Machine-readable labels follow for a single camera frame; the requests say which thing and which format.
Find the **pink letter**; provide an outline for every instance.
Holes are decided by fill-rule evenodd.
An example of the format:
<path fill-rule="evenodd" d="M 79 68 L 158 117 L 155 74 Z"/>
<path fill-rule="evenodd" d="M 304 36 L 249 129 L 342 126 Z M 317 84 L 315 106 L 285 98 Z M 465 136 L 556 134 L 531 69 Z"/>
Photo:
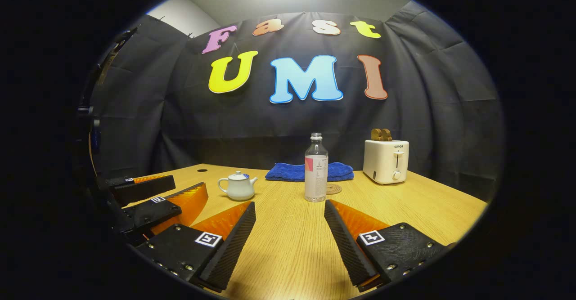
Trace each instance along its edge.
<path fill-rule="evenodd" d="M 364 64 L 366 71 L 366 82 L 368 87 L 364 94 L 370 99 L 383 100 L 388 97 L 388 93 L 382 85 L 379 66 L 382 64 L 378 58 L 368 55 L 358 55 L 358 59 Z"/>
<path fill-rule="evenodd" d="M 225 42 L 230 35 L 230 31 L 236 31 L 236 26 L 229 26 L 224 29 L 214 30 L 210 33 L 210 40 L 208 40 L 208 44 L 206 48 L 202 50 L 202 54 L 206 54 L 208 52 L 212 52 L 220 48 L 219 42 Z"/>

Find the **wooden coaster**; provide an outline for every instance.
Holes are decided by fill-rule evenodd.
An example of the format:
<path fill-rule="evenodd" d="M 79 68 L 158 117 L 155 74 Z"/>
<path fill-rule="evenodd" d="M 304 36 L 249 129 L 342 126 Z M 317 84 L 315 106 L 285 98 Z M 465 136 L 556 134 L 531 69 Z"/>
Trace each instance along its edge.
<path fill-rule="evenodd" d="M 328 183 L 326 184 L 326 194 L 327 195 L 335 195 L 336 193 L 340 193 L 342 191 L 342 187 L 337 184 Z"/>

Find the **blue towel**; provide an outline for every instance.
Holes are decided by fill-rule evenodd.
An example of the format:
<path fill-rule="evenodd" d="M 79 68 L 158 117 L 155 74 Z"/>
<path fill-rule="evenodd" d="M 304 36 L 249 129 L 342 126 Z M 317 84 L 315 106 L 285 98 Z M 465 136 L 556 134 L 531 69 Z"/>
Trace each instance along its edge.
<path fill-rule="evenodd" d="M 352 167 L 343 163 L 328 164 L 328 181 L 345 181 L 353 179 Z M 304 164 L 290 165 L 286 163 L 276 163 L 266 174 L 266 179 L 271 181 L 304 182 Z"/>

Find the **table surface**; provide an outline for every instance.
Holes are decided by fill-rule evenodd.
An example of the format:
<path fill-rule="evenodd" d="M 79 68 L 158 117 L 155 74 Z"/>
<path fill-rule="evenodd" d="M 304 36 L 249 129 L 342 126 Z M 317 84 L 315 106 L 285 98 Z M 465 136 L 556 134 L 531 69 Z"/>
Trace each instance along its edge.
<path fill-rule="evenodd" d="M 220 295 L 247 300 L 345 300 L 358 296 L 324 220 L 324 202 L 306 201 L 304 183 L 268 181 L 267 170 L 200 164 L 164 172 L 173 175 L 176 188 L 160 195 L 206 183 L 208 202 L 195 224 L 242 203 L 230 200 L 216 185 L 218 179 L 237 170 L 259 178 L 251 199 L 256 223 L 228 288 Z M 410 171 L 405 182 L 391 185 L 374 183 L 362 171 L 354 171 L 352 180 L 333 183 L 342 191 L 327 199 L 390 225 L 407 222 L 443 245 L 458 241 L 486 206 L 475 197 Z"/>

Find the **blue letter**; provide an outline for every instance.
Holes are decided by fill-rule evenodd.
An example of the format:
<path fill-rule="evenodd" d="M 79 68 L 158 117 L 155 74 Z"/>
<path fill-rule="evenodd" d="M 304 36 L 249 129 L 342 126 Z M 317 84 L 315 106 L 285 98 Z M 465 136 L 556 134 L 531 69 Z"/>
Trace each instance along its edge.
<path fill-rule="evenodd" d="M 300 100 L 306 99 L 312 83 L 316 82 L 316 89 L 312 98 L 318 101 L 335 101 L 344 96 L 336 84 L 334 75 L 334 56 L 315 56 L 310 65 L 303 71 L 292 58 L 278 58 L 272 60 L 270 65 L 276 68 L 276 87 L 270 97 L 271 103 L 289 103 L 293 95 L 288 93 L 288 83 L 298 95 Z"/>

